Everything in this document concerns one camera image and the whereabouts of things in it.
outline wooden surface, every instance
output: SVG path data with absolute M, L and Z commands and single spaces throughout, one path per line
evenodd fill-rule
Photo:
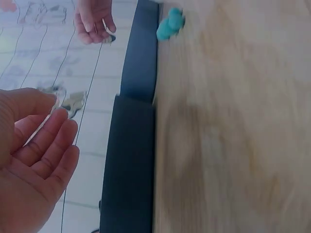
M 185 28 L 159 43 L 155 233 L 311 232 L 311 1 L 177 3 Z

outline tiled floor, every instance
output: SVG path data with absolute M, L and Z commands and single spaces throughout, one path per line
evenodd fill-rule
M 66 88 L 64 97 L 73 92 L 88 92 L 83 108 L 73 118 L 79 125 L 75 140 L 81 152 L 78 167 L 40 233 L 90 233 L 99 226 L 98 201 L 102 195 L 113 101 L 120 91 L 137 1 L 113 0 L 116 41 L 87 46 L 76 36 L 72 20 L 74 2 L 44 2 L 66 7 L 66 23 L 17 23 L 28 8 L 28 0 L 15 0 L 17 11 L 13 13 L 0 9 L 0 89 L 62 84 Z

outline teal play dough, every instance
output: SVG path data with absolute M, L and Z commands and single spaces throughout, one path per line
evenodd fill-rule
M 169 27 L 169 19 L 165 18 L 164 20 L 162 20 L 162 22 L 159 25 L 159 28 L 156 32 L 156 36 L 158 38 L 158 40 L 167 40 L 170 38 L 171 35 L 173 35 L 175 33 L 174 30 L 172 30 Z
M 182 15 L 182 12 L 181 12 L 181 10 L 179 10 L 178 8 L 176 8 L 176 7 L 173 7 L 173 8 L 171 8 L 170 9 L 170 11 L 169 11 L 169 16 L 173 16 L 173 15 Z
M 182 15 L 171 15 L 169 17 L 169 27 L 178 32 L 184 26 L 184 21 Z
M 178 8 L 172 8 L 169 11 L 169 16 L 162 20 L 156 36 L 158 40 L 168 40 L 172 35 L 177 34 L 185 25 L 185 17 Z

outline fingernail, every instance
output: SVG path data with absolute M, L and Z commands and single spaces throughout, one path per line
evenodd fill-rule
M 115 33 L 116 30 L 117 30 L 116 26 L 112 26 L 112 27 L 111 27 L 111 32 L 112 32 L 112 33 Z
M 85 27 L 88 33 L 93 29 L 93 25 L 90 25 L 90 24 L 86 24 Z

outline finger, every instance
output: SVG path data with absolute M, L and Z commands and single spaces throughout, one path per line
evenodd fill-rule
M 6 109 L 14 122 L 29 115 L 50 113 L 56 102 L 54 94 L 43 93 L 34 88 L 1 91 L 0 107 Z
M 56 169 L 65 151 L 72 145 L 77 132 L 78 125 L 74 120 L 65 121 L 41 160 L 32 165 L 33 171 L 43 179 L 48 178 Z
M 65 109 L 56 109 L 42 128 L 24 147 L 20 148 L 13 156 L 27 166 L 32 166 L 39 161 L 43 154 L 57 136 L 61 126 L 67 120 L 68 113 Z
M 90 0 L 79 0 L 78 9 L 81 15 L 81 20 L 86 29 L 86 32 L 90 32 L 94 28 L 94 19 L 92 14 L 92 6 Z
M 99 35 L 103 39 L 103 33 L 106 32 L 106 28 L 104 26 L 103 20 L 95 23 L 95 28 L 97 35 Z
M 117 28 L 116 28 L 116 25 L 113 21 L 113 18 L 112 18 L 112 15 L 111 15 L 111 12 L 104 18 L 104 22 L 107 26 L 107 28 L 112 32 L 112 33 L 115 33 Z
M 93 43 L 92 38 L 89 36 L 89 34 L 86 32 L 86 29 L 84 27 L 84 24 L 81 20 L 80 14 L 76 13 L 74 16 L 74 25 L 76 27 L 78 37 L 84 44 L 91 44 Z
M 38 129 L 47 115 L 31 115 L 15 123 L 13 146 L 11 154 L 25 145 L 28 139 Z
M 62 196 L 77 167 L 78 160 L 78 147 L 70 146 L 64 153 L 54 172 L 46 179 L 46 185 L 53 190 L 53 194 L 50 194 L 53 195 L 50 197 L 52 200 L 57 201 Z
M 103 41 L 103 38 L 97 34 L 95 27 L 89 32 L 89 36 L 92 38 L 94 43 L 101 43 Z

